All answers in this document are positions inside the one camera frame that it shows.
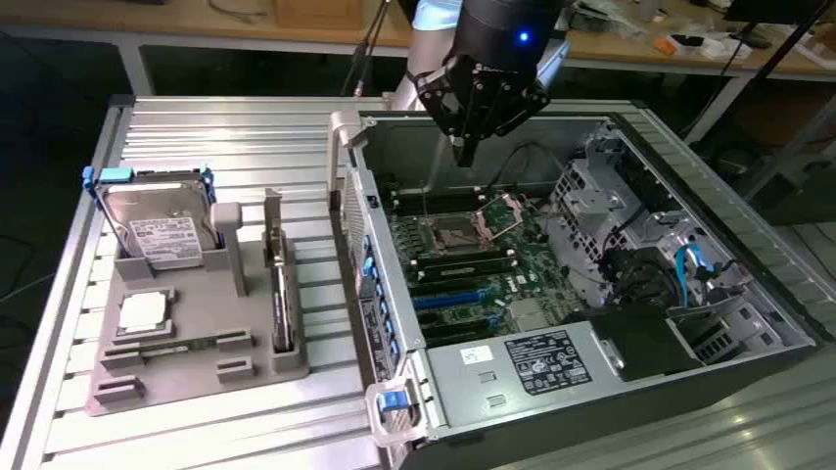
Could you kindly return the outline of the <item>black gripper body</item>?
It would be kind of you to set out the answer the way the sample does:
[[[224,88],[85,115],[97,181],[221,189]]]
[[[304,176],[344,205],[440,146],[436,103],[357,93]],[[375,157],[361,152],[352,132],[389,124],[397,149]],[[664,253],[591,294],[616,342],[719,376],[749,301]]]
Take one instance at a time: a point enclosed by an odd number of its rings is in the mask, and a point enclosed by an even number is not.
[[[449,58],[533,77],[563,6],[556,0],[465,0]]]

